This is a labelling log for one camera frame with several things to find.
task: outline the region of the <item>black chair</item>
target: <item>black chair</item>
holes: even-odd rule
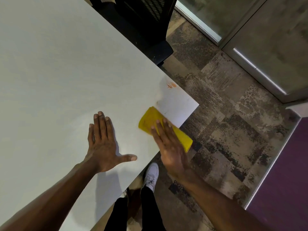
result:
[[[166,41],[176,0],[90,0],[93,8],[156,65],[173,49]]]

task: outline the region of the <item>yellow cloth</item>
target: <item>yellow cloth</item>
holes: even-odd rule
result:
[[[158,132],[156,120],[160,120],[160,123],[163,124],[164,118],[165,117],[155,107],[150,107],[141,118],[138,127],[148,134],[151,134],[151,127],[155,126],[156,131]],[[182,143],[185,152],[188,152],[193,143],[193,140],[173,124],[172,128],[179,141]]]

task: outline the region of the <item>purple wall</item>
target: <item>purple wall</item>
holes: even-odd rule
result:
[[[274,230],[308,230],[308,118],[300,121],[247,210]]]

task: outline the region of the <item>foot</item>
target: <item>foot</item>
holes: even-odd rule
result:
[[[142,188],[147,186],[154,192],[155,184],[158,179],[158,174],[158,165],[156,163],[151,163],[148,166],[147,171],[145,172]]]
[[[124,192],[120,195],[119,198],[128,198],[128,196],[127,196],[127,189],[124,190]]]

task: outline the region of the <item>person's left hand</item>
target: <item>person's left hand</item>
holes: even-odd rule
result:
[[[116,141],[113,133],[112,123],[109,117],[104,116],[102,111],[94,114],[94,125],[89,127],[89,150],[84,161],[92,160],[98,167],[98,172],[105,172],[116,165],[135,161],[136,155],[117,156]]]

